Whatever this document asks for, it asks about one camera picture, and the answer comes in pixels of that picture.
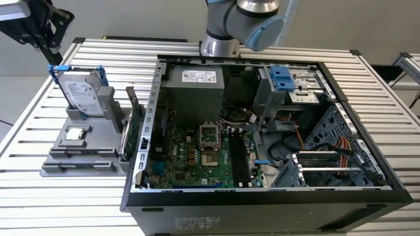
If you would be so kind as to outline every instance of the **motherboard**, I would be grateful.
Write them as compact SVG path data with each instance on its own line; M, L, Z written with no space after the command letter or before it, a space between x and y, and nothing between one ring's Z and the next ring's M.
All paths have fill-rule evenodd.
M152 163L152 187L263 187L263 175L254 164L256 159L251 132L212 131L207 127L202 131L172 129L166 160Z

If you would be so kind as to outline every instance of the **green circuit board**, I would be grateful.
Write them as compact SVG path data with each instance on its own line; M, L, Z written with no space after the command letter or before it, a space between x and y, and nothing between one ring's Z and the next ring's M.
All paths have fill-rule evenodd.
M252 168L251 158L256 157L252 135L244 133L247 162L252 187L263 187L260 170ZM164 173L152 173L154 188L235 188L228 133L220 133L218 150L200 148L199 130L171 131L170 148L164 161Z

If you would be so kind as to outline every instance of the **chip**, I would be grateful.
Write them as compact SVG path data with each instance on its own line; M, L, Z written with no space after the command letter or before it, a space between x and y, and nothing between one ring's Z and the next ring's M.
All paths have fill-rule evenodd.
M186 179L186 173L176 173L175 174L175 179L176 180L184 180Z
M202 165L219 166L219 153L216 151L202 152Z

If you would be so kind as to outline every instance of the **blue drive bracket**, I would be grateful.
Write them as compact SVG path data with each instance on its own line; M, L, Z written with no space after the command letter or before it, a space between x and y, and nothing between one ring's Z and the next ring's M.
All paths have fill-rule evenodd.
M70 65L58 65L58 66L55 66L55 65L48 65L48 72L50 72L50 74L51 74L52 80L54 80L54 82L59 85L59 88L60 88L60 90L62 90L62 92L63 92L63 95L64 95L64 97L66 97L66 100L67 100L67 103L68 103L70 108L74 109L74 106L72 106L72 104L71 104L71 101L68 100L68 98L67 98L67 96L66 96L66 93L64 93L64 90L63 90L63 88L62 88L62 85L60 85L60 83L59 83L59 78L58 78L58 76L56 76L56 74L55 74L55 72L59 72L59 73L60 73L60 72L70 71L70 70L72 70L72 67L71 67Z
M278 91L295 91L295 82L286 66L272 66L270 76Z

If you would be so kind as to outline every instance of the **floor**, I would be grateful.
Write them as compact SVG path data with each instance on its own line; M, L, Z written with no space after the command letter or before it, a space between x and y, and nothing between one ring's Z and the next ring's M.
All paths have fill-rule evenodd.
M15 124L47 76L0 76L0 120ZM11 125L0 122L0 141Z

